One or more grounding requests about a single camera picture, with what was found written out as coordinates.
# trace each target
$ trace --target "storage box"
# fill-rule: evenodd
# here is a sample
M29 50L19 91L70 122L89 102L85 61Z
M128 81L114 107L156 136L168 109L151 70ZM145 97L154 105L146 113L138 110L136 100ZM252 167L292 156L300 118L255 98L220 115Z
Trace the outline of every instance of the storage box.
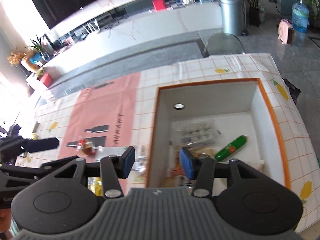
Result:
M184 108L176 110L177 103ZM247 78L159 88L147 187L161 186L172 163L169 141L178 145L177 131L195 122L213 122L225 145L247 135L247 143L231 158L264 160L264 174L281 185L289 181L286 153L273 108L260 79Z

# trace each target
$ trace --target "checkered tablecloth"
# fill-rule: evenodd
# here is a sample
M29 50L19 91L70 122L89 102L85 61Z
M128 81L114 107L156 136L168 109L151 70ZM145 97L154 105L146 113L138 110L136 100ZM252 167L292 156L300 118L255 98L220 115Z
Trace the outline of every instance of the checkered tablecloth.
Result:
M304 230L320 219L320 173L309 135L289 89L279 74L269 54L219 55L200 60L180 62L140 73L131 123L130 145L142 146L144 155L150 154L153 118L157 88L173 84L223 79L259 78L275 112L286 151L289 170L288 187L296 193L304 206L303 216L296 229ZM40 138L56 136L63 140L69 127L75 105L87 91L58 99L34 112L34 121L40 123ZM31 155L31 159L18 158L17 165L38 167L41 163L56 160L60 148ZM135 173L127 179L130 187L144 187L143 181L135 179Z

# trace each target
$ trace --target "transparent chair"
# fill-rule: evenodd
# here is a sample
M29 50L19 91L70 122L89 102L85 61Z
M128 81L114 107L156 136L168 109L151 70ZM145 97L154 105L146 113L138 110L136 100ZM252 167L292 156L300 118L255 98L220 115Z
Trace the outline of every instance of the transparent chair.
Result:
M244 47L237 36L226 33L213 34L206 43L203 56L228 55L245 53Z

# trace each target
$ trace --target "black plant pot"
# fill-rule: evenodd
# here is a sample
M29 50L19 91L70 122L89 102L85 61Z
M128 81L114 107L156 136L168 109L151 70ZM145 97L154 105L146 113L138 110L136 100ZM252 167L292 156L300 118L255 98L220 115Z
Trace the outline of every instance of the black plant pot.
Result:
M260 10L259 8L249 8L249 24L259 27L260 26Z

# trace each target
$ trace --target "dried flower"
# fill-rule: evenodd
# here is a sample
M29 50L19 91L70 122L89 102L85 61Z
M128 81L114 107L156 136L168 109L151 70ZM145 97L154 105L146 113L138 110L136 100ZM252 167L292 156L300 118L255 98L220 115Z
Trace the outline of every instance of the dried flower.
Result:
M13 49L9 57L7 57L8 62L12 66L16 66L20 63L21 59L25 56L24 53L18 51L18 49Z

